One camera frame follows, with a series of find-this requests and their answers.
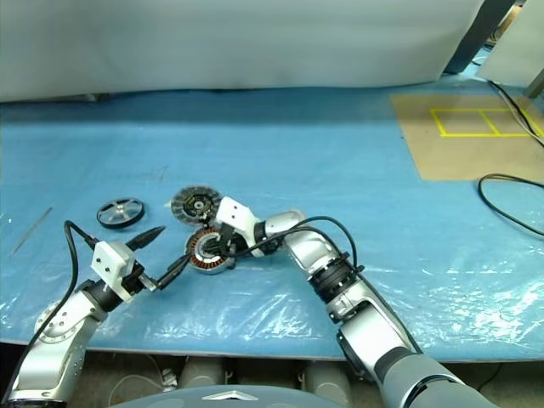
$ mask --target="yellow tape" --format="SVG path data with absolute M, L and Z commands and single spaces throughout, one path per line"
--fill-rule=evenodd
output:
M 433 108 L 429 109 L 429 112 L 431 113 L 431 116 L 434 119 L 434 122 L 436 123 L 436 126 L 438 127 L 440 131 L 440 136 L 443 138 L 528 138 L 529 135 L 527 133 L 501 133 L 499 129 L 495 126 L 493 121 L 485 114 L 485 112 L 509 112 L 509 109 L 506 108 Z M 485 123 L 490 127 L 490 129 L 493 131 L 493 133 L 448 133 L 445 130 L 444 125 L 442 124 L 442 121 L 440 120 L 438 116 L 438 112 L 478 112 L 482 119 L 484 119 Z M 538 123 L 530 117 L 530 115 L 525 111 L 522 110 L 522 112 L 527 117 L 527 120 L 531 124 L 531 126 L 535 129 L 535 132 L 537 135 L 542 136 L 544 135 L 544 131 L 538 126 Z

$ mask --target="robotic arm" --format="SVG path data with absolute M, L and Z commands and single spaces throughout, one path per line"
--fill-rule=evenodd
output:
M 304 224 L 301 212 L 260 221 L 248 207 L 225 197 L 215 222 L 223 233 L 219 240 L 227 244 L 223 253 L 236 256 L 229 248 L 230 238 L 236 235 L 246 243 L 242 253 L 255 257 L 285 246 L 326 304 L 329 317 L 339 323 L 337 340 L 348 362 L 360 376 L 369 375 L 376 382 L 388 407 L 495 406 L 423 354 L 394 311 L 359 273 L 361 268 L 349 262 L 349 255 L 340 253 L 318 230 L 299 228 Z
M 150 229 L 126 244 L 84 235 L 93 249 L 91 266 L 101 279 L 81 284 L 29 345 L 2 407 L 66 407 L 81 374 L 88 342 L 108 313 L 123 302 L 131 302 L 144 288 L 164 289 L 189 262 L 184 255 L 159 280 L 145 274 L 134 251 L 151 243 L 163 230 Z M 49 305 L 37 318 L 36 331 L 58 304 Z

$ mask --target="black wire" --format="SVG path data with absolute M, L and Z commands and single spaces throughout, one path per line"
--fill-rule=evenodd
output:
M 304 224 L 311 223 L 311 222 L 314 222 L 314 221 L 329 221 L 330 223 L 335 224 L 340 230 L 342 230 L 342 232 L 348 238 L 349 245 L 351 246 L 351 253 L 352 253 L 353 258 L 354 258 L 354 266 L 357 266 L 357 247 L 355 246 L 354 237 L 349 233 L 349 230 L 340 221 L 338 221 L 337 219 L 335 219 L 333 217 L 327 217 L 326 215 L 318 215 L 316 217 L 310 217 L 310 218 L 304 219 L 300 223 L 296 224 L 293 228 L 297 228 L 300 225 L 304 225 Z
M 483 387 L 485 387 L 487 384 L 489 384 L 490 382 L 492 382 L 492 381 L 496 378 L 496 376 L 499 375 L 499 372 L 501 372 L 502 367 L 503 367 L 503 364 L 502 364 L 502 363 L 499 363 L 499 365 L 496 367 L 496 369 L 495 369 L 495 371 L 493 372 L 493 374 L 491 375 L 491 377 L 489 377 L 487 380 L 485 380 L 484 382 L 482 382 L 482 383 L 476 388 L 476 391 L 481 392 Z
M 536 135 L 536 132 L 535 130 L 533 129 L 533 127 L 530 125 L 529 123 L 529 120 L 527 119 L 527 116 L 525 116 L 524 112 L 521 110 L 521 108 L 519 107 L 519 105 L 516 103 L 515 100 L 512 99 L 512 97 L 508 94 L 507 91 L 504 90 L 503 87 L 501 87 L 500 85 L 498 85 L 497 83 L 493 82 L 493 81 L 488 81 L 488 83 L 495 89 L 501 91 L 504 96 L 510 101 L 510 103 L 512 104 L 512 106 L 515 108 L 515 110 L 518 112 L 519 116 L 521 116 L 521 118 L 524 120 L 525 124 L 527 125 L 527 128 L 534 134 Z
M 533 232 L 533 233 L 535 233 L 537 235 L 544 236 L 544 231 L 540 231 L 540 230 L 538 230 L 538 229 L 524 223 L 523 221 L 515 218 L 513 215 L 510 215 L 509 213 L 501 210 L 499 207 L 497 207 L 495 204 L 493 204 L 489 200 L 489 198 L 487 198 L 487 196 L 484 193 L 483 184 L 484 184 L 484 181 L 488 180 L 488 179 L 507 180 L 507 181 L 513 181 L 513 182 L 516 182 L 516 183 L 531 184 L 531 185 L 535 185 L 536 187 L 541 187 L 542 189 L 544 189 L 544 184 L 537 183 L 536 181 L 528 180 L 526 178 L 521 178 L 521 177 L 517 177 L 517 176 L 512 176 L 510 174 L 503 174 L 503 173 L 486 174 L 484 177 L 482 177 L 478 181 L 478 194 L 479 194 L 479 197 L 482 199 L 482 201 L 485 203 L 485 205 L 487 207 L 491 208 L 496 213 L 501 214 L 503 217 L 508 218 L 510 221 L 516 223 L 517 225 L 520 225 L 520 226 L 524 227 L 525 229 L 527 229 L 527 230 L 529 230 L 529 231 L 531 231 L 531 232 Z
M 242 258 L 245 257 L 247 254 L 251 253 L 252 251 L 259 249 L 260 247 L 266 245 L 270 241 L 278 241 L 290 234 L 295 234 L 296 232 L 302 232 L 302 231 L 310 231 L 315 232 L 316 234 L 321 235 L 323 238 L 325 238 L 329 244 L 331 245 L 332 249 L 334 249 L 338 255 L 341 255 L 340 249 L 338 248 L 337 244 L 331 239 L 329 235 L 327 235 L 325 232 L 321 231 L 320 229 L 314 228 L 314 227 L 297 227 L 297 228 L 291 228 L 287 231 L 278 232 L 277 234 L 271 235 L 266 240 L 260 241 L 259 243 L 250 246 L 243 251 L 237 252 L 237 253 L 227 253 L 226 256 L 229 258 Z
M 25 357 L 31 351 L 32 346 L 36 343 L 37 339 L 42 335 L 43 331 L 48 326 L 49 322 L 55 317 L 55 315 L 60 310 L 60 308 L 62 308 L 65 305 L 66 301 L 68 300 L 72 292 L 74 292 L 74 288 L 76 287 L 79 265 L 77 262 L 76 245 L 74 244 L 74 237 L 71 234 L 71 229 L 75 230 L 85 240 L 88 240 L 91 238 L 90 235 L 87 235 L 85 232 L 83 232 L 82 229 L 80 229 L 77 225 L 75 225 L 71 221 L 65 221 L 64 231 L 65 231 L 66 243 L 68 244 L 68 249 L 70 251 L 70 258 L 71 258 L 70 285 L 68 286 L 68 289 L 66 289 L 65 295 L 60 299 L 59 304 L 53 309 L 49 317 L 37 329 L 36 333 L 34 334 L 34 336 L 32 336 L 30 342 L 28 342 L 28 345 L 25 347 L 25 350 L 23 351 L 23 354 L 20 356 L 19 361 L 17 362 L 17 366 L 15 367 L 14 372 L 11 378 L 9 379 L 8 386 L 6 387 L 6 391 L 2 397 L 3 404 L 7 401 L 7 399 L 9 398 L 9 395 L 13 391 L 12 388 L 14 386 L 15 379 L 19 375 L 19 370 L 21 366 L 23 365 L 23 361 L 25 360 Z

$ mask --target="table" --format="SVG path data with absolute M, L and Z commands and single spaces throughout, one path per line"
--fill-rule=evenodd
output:
M 390 89 L 134 93 L 96 104 L 2 106 L 0 338 L 27 341 L 68 285 L 62 223 L 127 241 L 167 229 L 137 256 L 159 276 L 193 231 L 167 207 L 207 184 L 266 218 L 293 207 L 351 230 L 366 276 L 439 360 L 544 358 L 542 241 L 497 217 L 472 182 L 422 181 L 389 102 L 394 93 L 492 90 L 470 75 Z M 541 192 L 492 183 L 489 195 L 541 222 Z M 124 231 L 95 219 L 105 202 L 144 201 Z M 52 208 L 12 253 L 28 229 Z M 327 231 L 345 249 L 340 232 Z M 95 278 L 78 242 L 80 281 Z M 100 327 L 94 349 L 342 358 L 337 328 L 284 252 L 221 275 L 186 270 L 142 292 Z

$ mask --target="cardboard sheet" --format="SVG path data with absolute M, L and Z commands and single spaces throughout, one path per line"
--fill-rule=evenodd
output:
M 417 171 L 426 180 L 470 180 L 487 173 L 544 179 L 544 149 L 496 96 L 395 95 L 391 101 Z M 544 135 L 542 114 L 518 102 Z

